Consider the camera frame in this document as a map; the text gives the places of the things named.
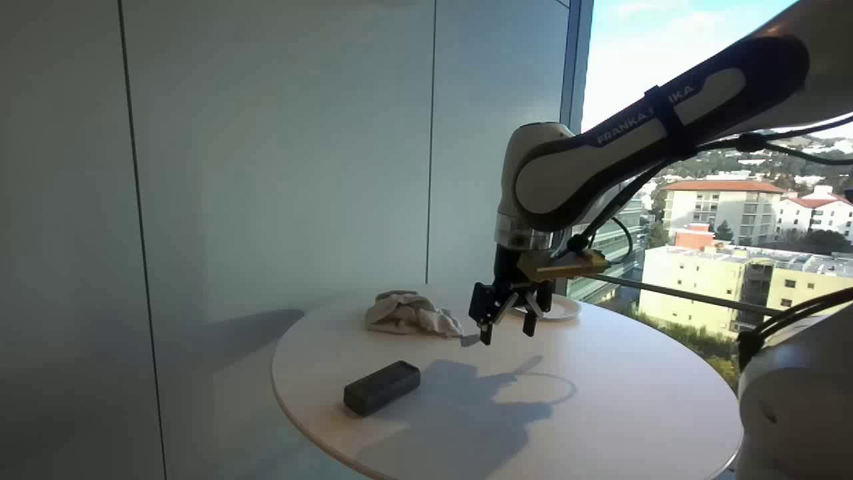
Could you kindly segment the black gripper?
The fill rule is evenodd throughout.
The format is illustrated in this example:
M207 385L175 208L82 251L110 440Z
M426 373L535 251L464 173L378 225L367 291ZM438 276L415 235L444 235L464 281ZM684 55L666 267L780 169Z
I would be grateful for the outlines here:
M492 281L476 284L472 289L470 300L470 319L480 323L480 341L490 347L492 341L492 321L498 319L500 308L508 303L511 295L519 300L532 297L532 303L550 313L555 285L551 284L532 284L519 267L519 251L508 251L503 245L495 248L492 261ZM523 315L523 335L535 335L539 315L532 311L524 311Z

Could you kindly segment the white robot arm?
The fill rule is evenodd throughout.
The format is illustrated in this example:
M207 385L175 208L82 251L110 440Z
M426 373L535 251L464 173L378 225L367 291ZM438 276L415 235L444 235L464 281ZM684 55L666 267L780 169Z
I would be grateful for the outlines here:
M599 125L528 124L500 172L492 281L470 319L490 335L519 308L524 331L559 279L591 279L591 235L659 172L703 151L771 151L853 115L853 0L795 0L754 32ZM739 335L739 480L853 480L853 291Z

